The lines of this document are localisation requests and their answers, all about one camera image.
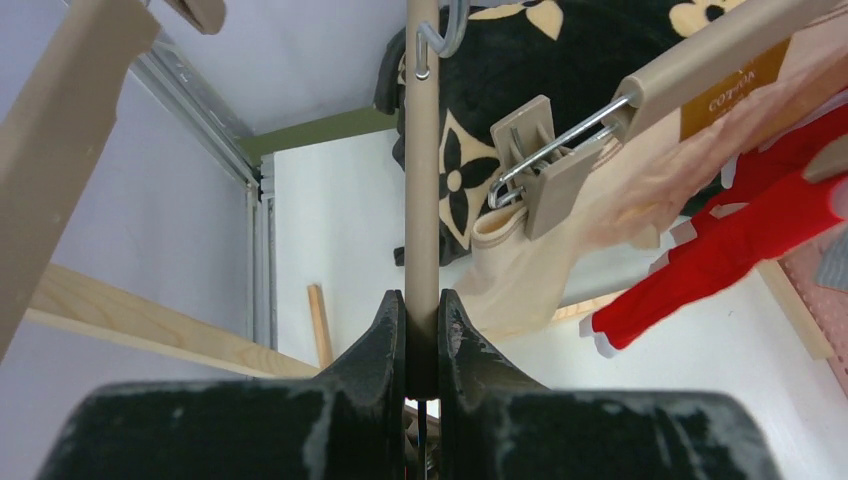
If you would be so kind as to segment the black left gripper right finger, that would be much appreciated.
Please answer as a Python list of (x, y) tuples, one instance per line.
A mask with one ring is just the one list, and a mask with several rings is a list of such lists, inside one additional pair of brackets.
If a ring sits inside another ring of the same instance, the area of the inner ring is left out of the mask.
[(552, 390), (438, 310), (444, 479), (777, 479), (763, 433), (714, 392)]

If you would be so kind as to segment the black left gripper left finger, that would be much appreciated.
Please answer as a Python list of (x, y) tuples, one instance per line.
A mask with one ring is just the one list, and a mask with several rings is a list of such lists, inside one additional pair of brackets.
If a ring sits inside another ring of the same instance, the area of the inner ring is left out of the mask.
[(401, 479), (406, 311), (308, 379), (118, 383), (72, 412), (42, 479)]

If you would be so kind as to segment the beige underwear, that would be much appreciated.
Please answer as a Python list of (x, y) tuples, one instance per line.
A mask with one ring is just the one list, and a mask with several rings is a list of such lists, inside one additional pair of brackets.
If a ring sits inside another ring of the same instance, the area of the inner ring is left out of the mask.
[(564, 221), (538, 239), (526, 235), (523, 202), (481, 217), (472, 235), (472, 266), (455, 286), (471, 324), (492, 340), (545, 327), (583, 255), (620, 243), (644, 248), (657, 240), (731, 159), (777, 136), (846, 84), (847, 55), (798, 93), (767, 96), (759, 114), (720, 126), (726, 145), (699, 140), (681, 158), (649, 166), (647, 177), (659, 182), (658, 192), (643, 183), (615, 183), (610, 193), (591, 199), (598, 217)]

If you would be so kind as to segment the wooden hanger with beige underwear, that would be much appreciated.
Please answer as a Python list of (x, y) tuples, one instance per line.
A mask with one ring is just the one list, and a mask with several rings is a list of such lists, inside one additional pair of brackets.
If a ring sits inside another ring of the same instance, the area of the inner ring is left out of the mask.
[(726, 145), (720, 126), (759, 114), (767, 96), (798, 93), (847, 55), (843, 1), (690, 1), (670, 18), (680, 43), (624, 77), (608, 105), (491, 186), (493, 208), (524, 200), (529, 239), (598, 217), (589, 203), (615, 183), (658, 192), (649, 166), (681, 158), (699, 140)]

